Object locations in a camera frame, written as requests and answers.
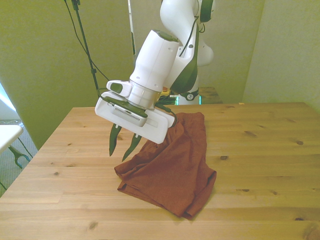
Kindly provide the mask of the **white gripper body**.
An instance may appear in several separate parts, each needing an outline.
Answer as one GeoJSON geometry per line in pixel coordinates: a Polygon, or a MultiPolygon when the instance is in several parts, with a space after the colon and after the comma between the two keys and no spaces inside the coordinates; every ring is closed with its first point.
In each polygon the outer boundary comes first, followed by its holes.
{"type": "Polygon", "coordinates": [[[142,136],[154,143],[161,144],[167,134],[168,129],[173,125],[175,117],[157,109],[147,109],[146,119],[140,119],[140,123],[128,119],[128,113],[121,115],[116,109],[123,110],[122,107],[113,107],[110,103],[100,98],[95,106],[95,113],[117,124],[135,134],[142,136]]]}

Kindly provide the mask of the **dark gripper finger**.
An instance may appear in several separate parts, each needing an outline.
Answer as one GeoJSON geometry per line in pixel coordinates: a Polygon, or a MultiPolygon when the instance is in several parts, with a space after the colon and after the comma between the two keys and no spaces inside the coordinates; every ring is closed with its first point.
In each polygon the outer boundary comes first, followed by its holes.
{"type": "Polygon", "coordinates": [[[113,124],[111,128],[110,135],[109,135],[109,156],[112,156],[112,154],[114,153],[114,150],[117,145],[117,138],[121,129],[122,127],[119,126],[118,124],[113,124]]]}
{"type": "Polygon", "coordinates": [[[126,150],[126,152],[124,153],[123,157],[122,157],[122,162],[126,160],[126,158],[133,152],[133,150],[137,147],[137,145],[139,144],[139,142],[141,141],[141,136],[138,135],[137,133],[133,134],[132,140],[131,140],[131,144],[130,147],[126,150]]]}

